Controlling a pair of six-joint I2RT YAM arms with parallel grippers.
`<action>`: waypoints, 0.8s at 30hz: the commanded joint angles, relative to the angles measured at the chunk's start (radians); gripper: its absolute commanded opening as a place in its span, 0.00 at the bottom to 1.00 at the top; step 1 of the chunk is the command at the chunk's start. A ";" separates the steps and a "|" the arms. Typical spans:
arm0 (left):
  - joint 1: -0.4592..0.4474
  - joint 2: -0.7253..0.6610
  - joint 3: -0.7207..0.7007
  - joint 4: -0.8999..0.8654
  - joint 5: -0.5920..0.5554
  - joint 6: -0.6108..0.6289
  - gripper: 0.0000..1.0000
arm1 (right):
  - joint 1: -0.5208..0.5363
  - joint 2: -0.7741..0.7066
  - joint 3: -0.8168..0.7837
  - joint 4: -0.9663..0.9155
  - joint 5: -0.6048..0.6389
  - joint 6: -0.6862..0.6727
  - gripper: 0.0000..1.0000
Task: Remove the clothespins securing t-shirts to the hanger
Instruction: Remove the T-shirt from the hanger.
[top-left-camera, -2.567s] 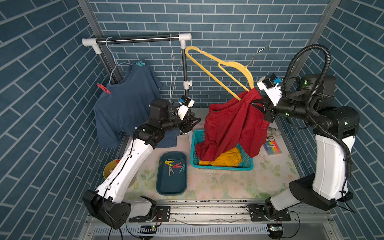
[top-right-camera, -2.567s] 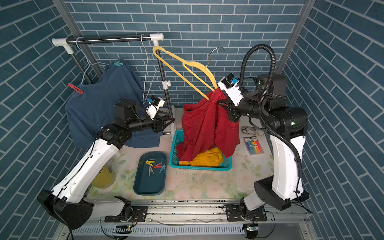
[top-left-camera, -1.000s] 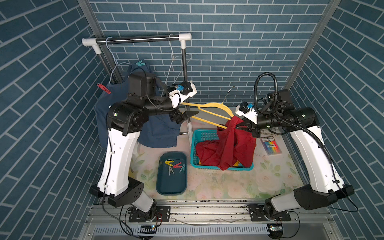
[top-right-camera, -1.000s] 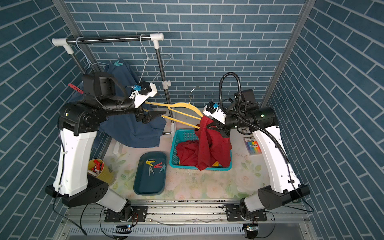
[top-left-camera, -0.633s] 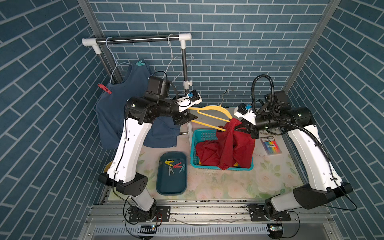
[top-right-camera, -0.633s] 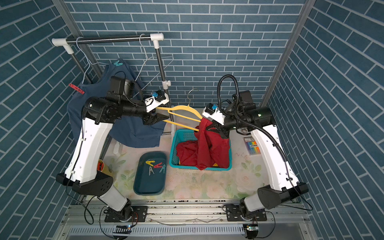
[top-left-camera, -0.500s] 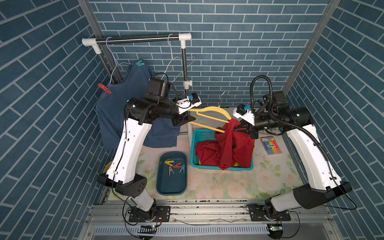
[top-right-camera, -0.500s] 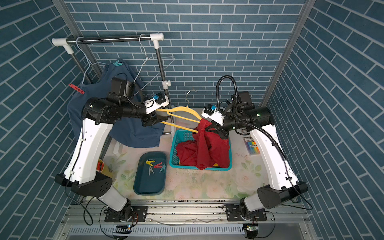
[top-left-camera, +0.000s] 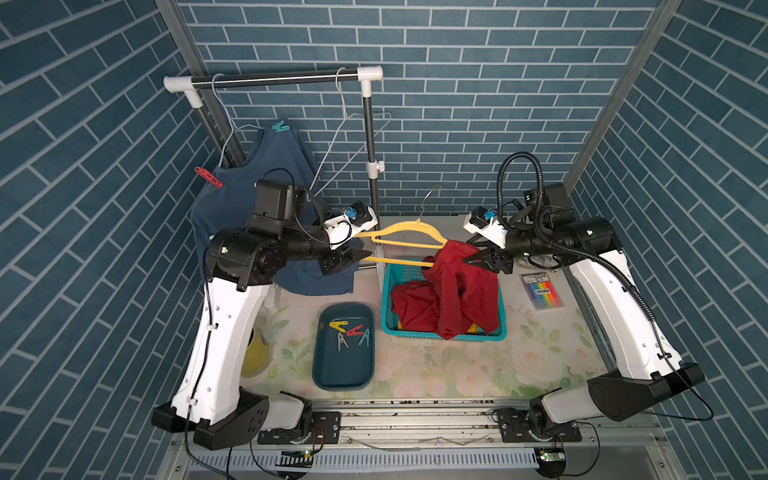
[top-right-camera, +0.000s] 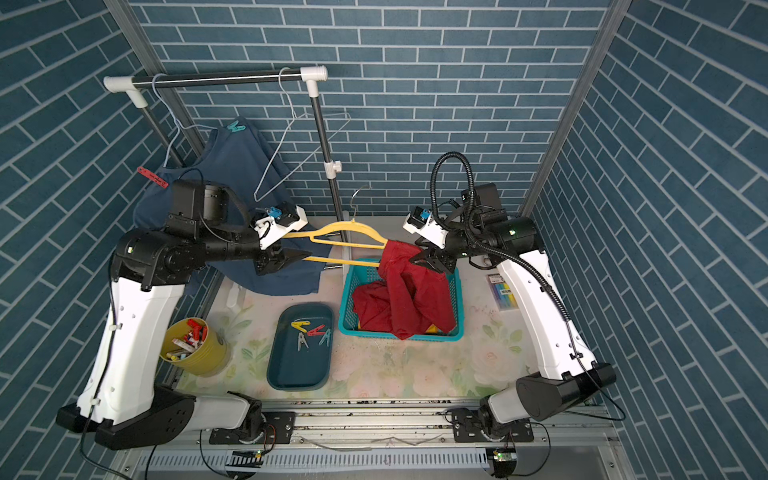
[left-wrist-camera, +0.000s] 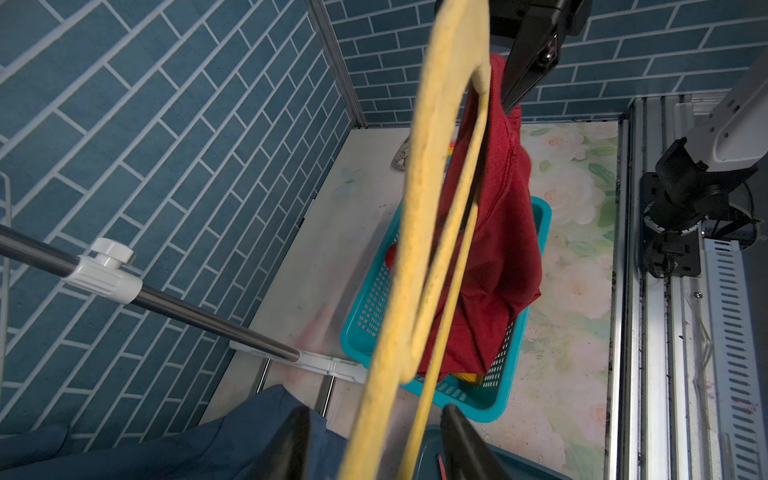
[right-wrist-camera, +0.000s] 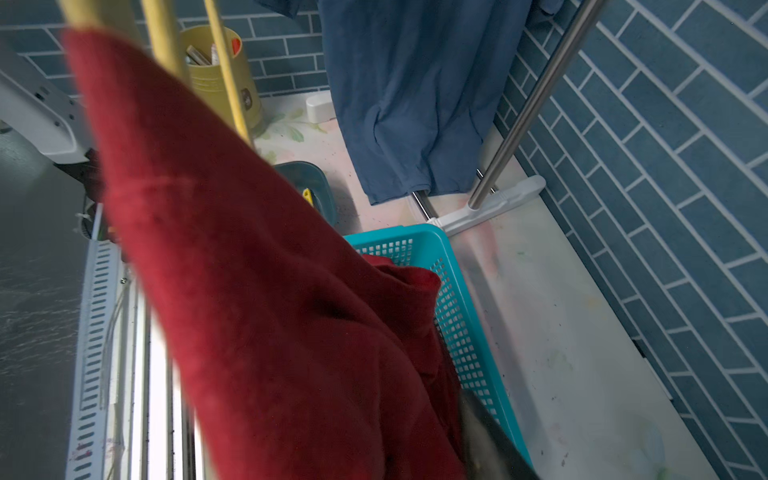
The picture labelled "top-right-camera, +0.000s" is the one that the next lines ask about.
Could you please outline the red t-shirt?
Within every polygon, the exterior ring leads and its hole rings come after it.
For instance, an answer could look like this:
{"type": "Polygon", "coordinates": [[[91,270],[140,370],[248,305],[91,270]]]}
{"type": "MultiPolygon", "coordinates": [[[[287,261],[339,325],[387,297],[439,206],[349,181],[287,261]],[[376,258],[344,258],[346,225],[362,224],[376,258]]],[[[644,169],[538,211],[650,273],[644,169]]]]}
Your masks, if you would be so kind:
{"type": "Polygon", "coordinates": [[[446,275],[409,262],[420,252],[412,244],[388,242],[377,267],[379,279],[356,287],[351,294],[363,331],[406,340],[427,334],[431,325],[443,334],[457,327],[446,275]]]}

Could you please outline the yellow plastic hanger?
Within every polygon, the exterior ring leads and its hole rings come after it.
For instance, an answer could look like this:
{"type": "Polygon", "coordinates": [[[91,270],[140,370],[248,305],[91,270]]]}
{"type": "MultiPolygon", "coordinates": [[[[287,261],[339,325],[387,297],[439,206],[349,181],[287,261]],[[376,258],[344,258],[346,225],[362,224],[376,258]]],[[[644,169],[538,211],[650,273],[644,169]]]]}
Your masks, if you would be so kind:
{"type": "Polygon", "coordinates": [[[285,239],[308,239],[312,243],[342,248],[341,259],[308,256],[305,258],[305,261],[342,266],[365,266],[365,263],[362,260],[353,260],[351,258],[352,250],[367,249],[383,251],[389,242],[387,238],[382,236],[373,227],[356,221],[356,215],[358,213],[358,206],[355,204],[356,197],[362,191],[370,189],[370,186],[363,186],[353,193],[350,199],[350,207],[353,209],[353,212],[348,220],[332,222],[315,230],[291,232],[285,236],[285,239]]]}

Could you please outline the yellow clothespin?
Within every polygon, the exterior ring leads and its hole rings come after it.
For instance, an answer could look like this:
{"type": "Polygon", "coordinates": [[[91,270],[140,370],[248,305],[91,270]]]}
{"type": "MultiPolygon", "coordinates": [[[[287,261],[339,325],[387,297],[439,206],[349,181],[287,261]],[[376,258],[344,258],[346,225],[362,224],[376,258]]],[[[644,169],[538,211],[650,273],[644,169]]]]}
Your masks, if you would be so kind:
{"type": "Polygon", "coordinates": [[[301,333],[306,334],[308,332],[307,328],[311,326],[310,321],[294,321],[291,323],[291,327],[298,330],[301,333]]]}

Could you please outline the red clothespin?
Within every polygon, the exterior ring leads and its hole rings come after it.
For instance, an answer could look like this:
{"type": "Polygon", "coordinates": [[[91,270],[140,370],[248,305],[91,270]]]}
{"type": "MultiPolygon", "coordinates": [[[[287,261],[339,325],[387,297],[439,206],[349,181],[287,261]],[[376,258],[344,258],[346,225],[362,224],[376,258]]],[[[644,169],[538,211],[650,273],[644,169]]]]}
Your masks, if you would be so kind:
{"type": "Polygon", "coordinates": [[[309,330],[307,332],[307,335],[308,336],[312,336],[312,337],[323,336],[326,333],[325,328],[326,328],[326,326],[324,324],[321,324],[321,325],[319,325],[319,326],[309,330]]]}
{"type": "Polygon", "coordinates": [[[142,177],[159,186],[161,189],[167,189],[169,186],[169,183],[166,180],[162,179],[160,176],[144,167],[138,167],[136,172],[142,177]]]}

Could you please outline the grey clothespin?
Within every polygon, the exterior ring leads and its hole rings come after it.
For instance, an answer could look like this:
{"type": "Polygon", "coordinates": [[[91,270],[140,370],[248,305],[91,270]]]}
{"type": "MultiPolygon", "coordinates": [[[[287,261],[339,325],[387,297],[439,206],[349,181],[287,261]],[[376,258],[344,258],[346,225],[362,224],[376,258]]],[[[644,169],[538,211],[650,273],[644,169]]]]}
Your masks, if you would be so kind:
{"type": "Polygon", "coordinates": [[[303,349],[308,349],[308,348],[309,348],[309,345],[308,345],[306,334],[304,332],[299,332],[298,340],[297,340],[297,351],[300,352],[303,349]]]}

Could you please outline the blue grey t-shirt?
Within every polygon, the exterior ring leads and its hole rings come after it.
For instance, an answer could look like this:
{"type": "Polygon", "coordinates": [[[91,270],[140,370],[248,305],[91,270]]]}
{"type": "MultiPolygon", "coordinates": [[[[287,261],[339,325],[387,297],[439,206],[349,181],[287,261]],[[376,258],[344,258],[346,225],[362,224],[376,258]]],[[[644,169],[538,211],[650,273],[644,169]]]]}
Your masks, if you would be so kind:
{"type": "MultiPolygon", "coordinates": [[[[285,184],[278,182],[289,172],[284,162],[274,157],[274,150],[254,121],[238,120],[246,126],[232,133],[227,124],[209,132],[202,156],[189,168],[160,168],[156,174],[168,183],[179,177],[186,180],[205,179],[233,190],[248,213],[255,215],[282,202],[290,202],[285,184]]],[[[263,295],[309,295],[319,291],[322,263],[299,261],[277,273],[260,276],[251,261],[213,262],[213,268],[240,286],[263,295]]]]}

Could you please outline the light blue wire hanger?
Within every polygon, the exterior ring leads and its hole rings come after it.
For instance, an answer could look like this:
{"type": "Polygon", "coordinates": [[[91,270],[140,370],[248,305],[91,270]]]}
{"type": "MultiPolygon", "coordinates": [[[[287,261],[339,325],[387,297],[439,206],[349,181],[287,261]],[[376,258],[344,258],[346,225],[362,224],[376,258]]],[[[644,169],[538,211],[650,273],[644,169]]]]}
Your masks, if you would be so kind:
{"type": "Polygon", "coordinates": [[[171,106],[168,104],[168,102],[164,99],[164,97],[159,93],[158,91],[158,81],[160,78],[165,77],[166,73],[157,73],[152,76],[151,80],[151,90],[154,93],[154,95],[157,97],[157,99],[166,107],[172,121],[172,137],[168,141],[168,145],[166,147],[166,154],[163,166],[168,167],[169,162],[172,157],[172,153],[175,151],[175,143],[177,140],[179,140],[188,130],[192,130],[194,132],[198,132],[200,129],[205,131],[214,131],[217,129],[217,126],[211,126],[206,124],[197,124],[192,123],[190,125],[184,125],[183,122],[178,118],[178,116],[174,113],[171,106]]]}

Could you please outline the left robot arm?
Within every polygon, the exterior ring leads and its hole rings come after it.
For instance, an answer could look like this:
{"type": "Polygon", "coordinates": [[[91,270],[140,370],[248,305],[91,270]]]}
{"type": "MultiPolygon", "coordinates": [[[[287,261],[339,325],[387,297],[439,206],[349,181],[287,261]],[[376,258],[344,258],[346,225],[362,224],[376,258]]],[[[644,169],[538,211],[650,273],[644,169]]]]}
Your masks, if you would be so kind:
{"type": "Polygon", "coordinates": [[[155,382],[166,331],[194,272],[211,262],[249,260],[260,275],[308,257],[282,238],[307,224],[290,202],[253,219],[234,192],[203,180],[174,181],[162,228],[136,228],[117,243],[108,268],[109,308],[95,363],[58,426],[124,450],[170,442],[190,430],[220,429],[236,441],[261,437],[260,401],[244,394],[194,396],[155,382]]]}

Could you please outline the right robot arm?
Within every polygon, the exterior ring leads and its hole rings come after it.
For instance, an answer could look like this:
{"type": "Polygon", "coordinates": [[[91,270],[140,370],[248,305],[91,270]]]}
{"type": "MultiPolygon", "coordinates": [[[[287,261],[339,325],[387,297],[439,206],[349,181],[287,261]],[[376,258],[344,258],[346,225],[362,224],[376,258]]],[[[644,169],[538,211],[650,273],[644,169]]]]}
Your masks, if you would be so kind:
{"type": "Polygon", "coordinates": [[[579,335],[555,287],[535,223],[528,217],[509,217],[495,185],[477,184],[469,160],[459,152],[437,159],[429,197],[429,208],[415,208],[403,224],[419,237],[420,251],[411,263],[451,274],[461,258],[487,257],[488,267],[510,287],[535,348],[533,373],[481,400],[478,416],[483,433],[492,440],[507,440],[516,423],[546,420],[595,395],[605,396],[617,379],[614,367],[598,361],[579,335]],[[437,180],[449,160],[461,163],[467,187],[454,211],[441,216],[437,180]]]}

